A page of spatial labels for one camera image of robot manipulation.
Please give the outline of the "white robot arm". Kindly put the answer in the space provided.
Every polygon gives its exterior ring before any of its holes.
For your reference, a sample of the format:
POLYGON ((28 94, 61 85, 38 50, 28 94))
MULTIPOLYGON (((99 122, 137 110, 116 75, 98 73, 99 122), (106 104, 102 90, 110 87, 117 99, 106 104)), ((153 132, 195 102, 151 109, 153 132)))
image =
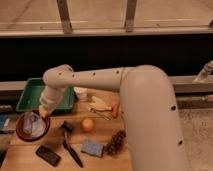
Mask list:
POLYGON ((68 65, 43 74, 39 113, 50 116, 70 86, 120 95, 133 171, 188 171, 173 85, 152 65, 75 72, 68 65))

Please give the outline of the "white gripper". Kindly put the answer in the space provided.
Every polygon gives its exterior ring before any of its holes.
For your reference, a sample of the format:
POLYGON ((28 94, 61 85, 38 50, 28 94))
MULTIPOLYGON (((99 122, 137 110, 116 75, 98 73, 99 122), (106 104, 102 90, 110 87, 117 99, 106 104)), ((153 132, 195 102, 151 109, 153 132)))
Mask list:
POLYGON ((44 88, 39 99, 39 114, 42 118, 47 118, 53 113, 61 102, 65 91, 65 88, 44 88))

